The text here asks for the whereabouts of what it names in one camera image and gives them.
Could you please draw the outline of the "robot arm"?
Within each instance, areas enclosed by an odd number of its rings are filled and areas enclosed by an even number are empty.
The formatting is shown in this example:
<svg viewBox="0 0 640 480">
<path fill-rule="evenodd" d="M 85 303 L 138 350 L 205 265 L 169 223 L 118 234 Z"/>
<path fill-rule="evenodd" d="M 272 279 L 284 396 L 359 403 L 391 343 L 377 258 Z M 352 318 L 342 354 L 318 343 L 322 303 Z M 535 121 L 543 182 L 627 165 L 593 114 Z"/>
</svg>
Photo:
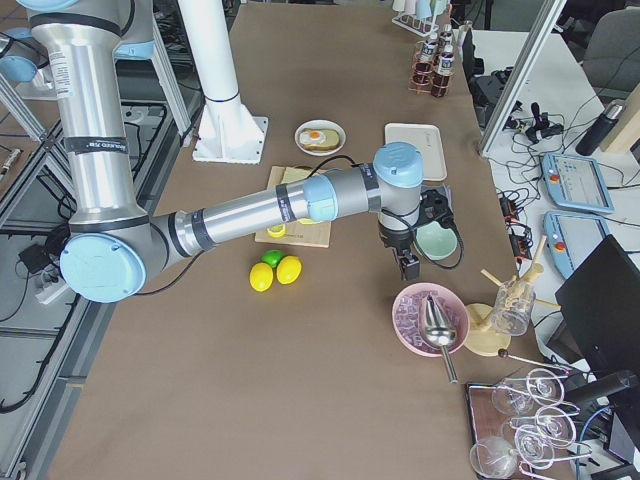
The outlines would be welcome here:
<svg viewBox="0 0 640 480">
<path fill-rule="evenodd" d="M 171 265 L 225 241 L 302 218 L 332 221 L 362 212 L 377 214 L 402 277 L 418 276 L 411 245 L 423 167 L 415 147 L 390 143 L 368 164 L 191 213 L 151 217 L 136 199 L 115 69 L 121 47 L 151 54 L 151 3 L 28 1 L 25 9 L 48 53 L 74 184 L 77 209 L 60 257 L 73 291 L 117 302 Z"/>
</svg>

